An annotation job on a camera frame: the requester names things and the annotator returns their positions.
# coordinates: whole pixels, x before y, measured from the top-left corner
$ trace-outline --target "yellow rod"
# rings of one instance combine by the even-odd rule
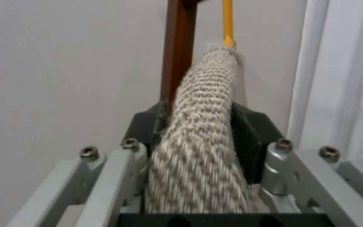
[[[233,39],[233,4],[232,0],[223,0],[224,8],[224,47],[236,49]]]

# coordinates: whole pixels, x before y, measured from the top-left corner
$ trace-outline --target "curtain fold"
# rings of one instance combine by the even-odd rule
[[[363,0],[307,4],[288,138],[363,159]]]

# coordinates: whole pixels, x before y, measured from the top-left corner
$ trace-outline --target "bolt head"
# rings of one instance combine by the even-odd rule
[[[286,138],[279,138],[276,141],[276,149],[283,151],[283,152],[291,152],[293,149],[293,144],[289,139]]]
[[[137,152],[139,151],[139,142],[137,139],[135,138],[128,138],[125,139],[122,143],[121,146],[123,149],[125,150],[132,150],[133,152]]]
[[[326,162],[336,163],[340,159],[340,151],[331,146],[323,146],[320,148],[319,156]]]
[[[88,146],[83,148],[79,152],[79,156],[84,162],[93,162],[99,158],[99,153],[97,152],[97,148],[94,146]]]

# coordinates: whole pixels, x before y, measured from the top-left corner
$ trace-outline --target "knitted tube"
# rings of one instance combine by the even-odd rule
[[[239,67],[234,50],[219,49],[204,55],[183,78],[169,127],[149,162],[146,212],[250,211],[230,125]]]

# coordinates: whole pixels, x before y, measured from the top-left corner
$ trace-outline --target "woven fabric sleeve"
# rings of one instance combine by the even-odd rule
[[[183,78],[169,127],[149,162],[146,212],[251,211],[230,126],[240,66],[234,50],[214,50]]]

